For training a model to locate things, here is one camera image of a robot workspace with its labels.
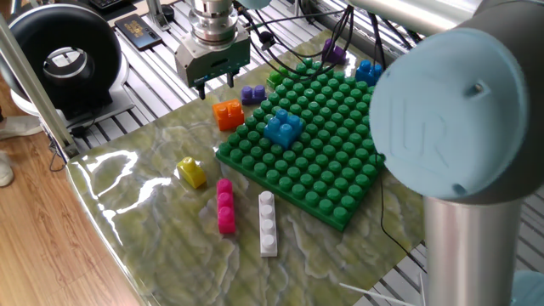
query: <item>pink lego brick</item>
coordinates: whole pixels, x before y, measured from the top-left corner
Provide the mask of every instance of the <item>pink lego brick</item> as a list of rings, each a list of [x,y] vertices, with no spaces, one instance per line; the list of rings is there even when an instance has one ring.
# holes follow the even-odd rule
[[[235,204],[232,194],[232,183],[223,178],[218,181],[218,227],[219,233],[230,234],[236,232]]]

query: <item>ur logo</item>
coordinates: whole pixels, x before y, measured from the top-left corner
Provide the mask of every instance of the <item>ur logo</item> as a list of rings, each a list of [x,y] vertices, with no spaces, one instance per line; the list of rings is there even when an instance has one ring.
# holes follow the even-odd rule
[[[390,100],[389,105],[391,155],[434,173],[447,171],[450,165],[444,153],[451,135],[446,120],[405,99]]]

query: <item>white lego brick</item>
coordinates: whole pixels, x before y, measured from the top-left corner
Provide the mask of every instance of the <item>white lego brick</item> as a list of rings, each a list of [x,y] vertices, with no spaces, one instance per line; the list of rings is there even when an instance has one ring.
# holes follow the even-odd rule
[[[258,196],[258,212],[261,233],[261,257],[278,256],[274,195],[270,191],[265,191]]]

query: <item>purple lego brick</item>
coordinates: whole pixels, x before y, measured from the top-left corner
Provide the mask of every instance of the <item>purple lego brick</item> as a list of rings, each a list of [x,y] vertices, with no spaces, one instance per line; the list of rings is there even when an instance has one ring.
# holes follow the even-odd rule
[[[343,51],[342,48],[335,45],[333,50],[329,53],[329,56],[326,56],[326,50],[331,46],[331,43],[331,39],[327,39],[325,41],[325,46],[323,46],[323,55],[321,55],[321,61],[343,65],[346,62],[346,53]]]
[[[264,127],[264,137],[274,144],[281,145],[284,150],[289,150],[291,144],[303,131],[303,123],[296,115],[288,115],[287,110],[278,110],[275,117],[269,120]]]
[[[266,100],[266,92],[263,85],[255,86],[255,89],[250,86],[245,86],[241,89],[242,105],[255,105]]]
[[[357,68],[355,79],[357,82],[365,81],[369,87],[375,86],[377,80],[382,75],[382,71],[382,66],[380,64],[372,66],[372,63],[368,59],[365,59],[360,62],[359,68]]]

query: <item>metal pole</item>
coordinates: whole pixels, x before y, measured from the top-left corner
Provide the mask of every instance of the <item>metal pole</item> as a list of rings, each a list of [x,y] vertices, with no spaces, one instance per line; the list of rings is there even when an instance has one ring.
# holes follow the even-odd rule
[[[0,54],[6,60],[11,71],[19,81],[26,95],[36,106],[42,117],[46,129],[59,144],[65,159],[70,159],[79,154],[74,139],[68,133],[64,123],[60,120],[59,114],[51,103],[45,89],[37,79],[23,50],[9,30],[6,20],[0,15]]]
[[[425,305],[510,305],[521,202],[466,205],[424,199]]]

